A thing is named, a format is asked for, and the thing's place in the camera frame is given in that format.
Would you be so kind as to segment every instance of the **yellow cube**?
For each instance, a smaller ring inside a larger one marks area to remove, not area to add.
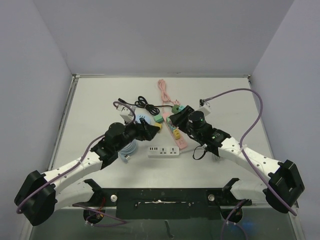
[[[162,129],[162,124],[156,122],[154,125],[155,125],[156,127],[159,127],[159,128],[160,128],[160,130],[158,131],[158,133],[160,133],[160,131],[161,131],[161,129]]]
[[[178,129],[173,130],[172,134],[173,134],[175,140],[178,140],[180,138],[180,132]]]

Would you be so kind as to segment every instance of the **power strip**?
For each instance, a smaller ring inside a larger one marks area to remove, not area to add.
[[[150,159],[174,159],[180,155],[178,146],[150,146],[148,158]]]

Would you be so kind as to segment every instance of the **white table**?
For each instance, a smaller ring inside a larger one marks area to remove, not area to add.
[[[88,143],[103,134],[110,124],[123,122],[113,106],[122,98],[129,103],[144,96],[150,104],[160,105],[159,78],[79,78],[53,168],[77,159]],[[246,78],[165,78],[170,97],[182,105],[199,107],[199,99],[208,98],[235,88],[250,88]],[[240,140],[258,115],[253,95],[247,91],[233,92],[210,101],[212,113],[206,121]],[[149,114],[145,109],[136,113]],[[198,144],[185,135],[188,148]],[[244,140],[253,150],[272,157],[261,122]],[[125,164],[117,159],[101,171],[87,175],[102,188],[220,188],[231,178],[259,179],[227,159],[214,160],[207,153],[202,160],[193,160],[192,152],[179,158],[150,159],[148,146],[174,145],[169,130],[163,126],[161,133],[152,140],[138,142],[138,151]]]

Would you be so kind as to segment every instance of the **coiled pink cable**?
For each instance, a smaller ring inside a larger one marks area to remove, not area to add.
[[[178,100],[172,101],[166,92],[166,81],[163,79],[160,79],[158,81],[158,88],[161,91],[161,100],[162,100],[162,105],[167,104],[167,103],[172,103],[174,105],[180,105],[180,102]]]

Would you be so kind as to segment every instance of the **gray wall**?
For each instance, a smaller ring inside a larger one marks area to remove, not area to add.
[[[293,0],[34,0],[76,74],[251,74]]]
[[[295,0],[253,72],[264,99],[263,122],[272,151],[300,170],[299,199],[308,240],[320,235],[320,1]]]
[[[32,0],[1,0],[0,33],[0,239],[16,240],[14,197],[48,166],[71,73]]]

